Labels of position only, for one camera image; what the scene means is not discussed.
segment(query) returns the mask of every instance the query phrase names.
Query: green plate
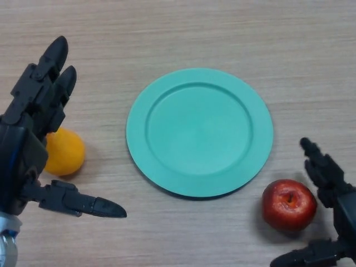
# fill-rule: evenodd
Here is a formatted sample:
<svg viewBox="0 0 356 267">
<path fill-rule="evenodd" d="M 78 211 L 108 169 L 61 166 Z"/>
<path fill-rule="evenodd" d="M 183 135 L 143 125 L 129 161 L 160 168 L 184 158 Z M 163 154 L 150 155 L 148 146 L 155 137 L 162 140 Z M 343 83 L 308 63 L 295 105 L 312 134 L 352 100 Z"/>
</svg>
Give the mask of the green plate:
<svg viewBox="0 0 356 267">
<path fill-rule="evenodd" d="M 136 99 L 126 138 L 141 172 L 186 197 L 216 197 L 249 182 L 273 143 L 261 97 L 228 73 L 193 68 L 154 81 Z"/>
</svg>

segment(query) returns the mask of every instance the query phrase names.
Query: apple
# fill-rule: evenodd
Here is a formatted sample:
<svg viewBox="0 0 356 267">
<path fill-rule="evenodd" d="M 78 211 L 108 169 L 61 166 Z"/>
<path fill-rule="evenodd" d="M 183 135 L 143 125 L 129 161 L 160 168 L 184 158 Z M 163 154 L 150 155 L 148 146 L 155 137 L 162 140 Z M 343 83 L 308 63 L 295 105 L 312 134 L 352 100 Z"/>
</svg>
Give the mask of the apple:
<svg viewBox="0 0 356 267">
<path fill-rule="evenodd" d="M 304 230 L 314 219 L 317 200 L 301 182 L 276 180 L 262 194 L 263 219 L 279 231 Z"/>
</svg>

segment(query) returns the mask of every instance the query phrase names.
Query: wood grain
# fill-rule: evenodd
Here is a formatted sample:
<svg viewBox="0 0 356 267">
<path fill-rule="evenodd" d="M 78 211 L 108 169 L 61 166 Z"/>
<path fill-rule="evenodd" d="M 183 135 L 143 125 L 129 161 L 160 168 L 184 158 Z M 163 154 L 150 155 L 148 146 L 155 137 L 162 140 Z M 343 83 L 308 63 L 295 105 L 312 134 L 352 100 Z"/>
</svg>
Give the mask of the wood grain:
<svg viewBox="0 0 356 267">
<path fill-rule="evenodd" d="M 279 177 L 313 188 L 298 146 L 303 136 L 356 183 L 355 17 L 354 0 L 2 0 L 2 110 L 26 65 L 66 36 L 78 82 L 63 125 L 88 147 L 71 181 L 128 211 L 122 220 L 73 218 L 29 204 L 20 216 L 18 266 L 260 267 L 311 238 L 335 237 L 331 210 L 323 208 L 298 238 L 284 237 L 261 222 L 259 199 Z M 161 75 L 188 67 L 240 77 L 274 120 L 273 152 L 262 172 L 214 201 L 180 200 L 152 187 L 125 143 L 136 96 Z M 41 176 L 42 183 L 50 179 Z"/>
</svg>

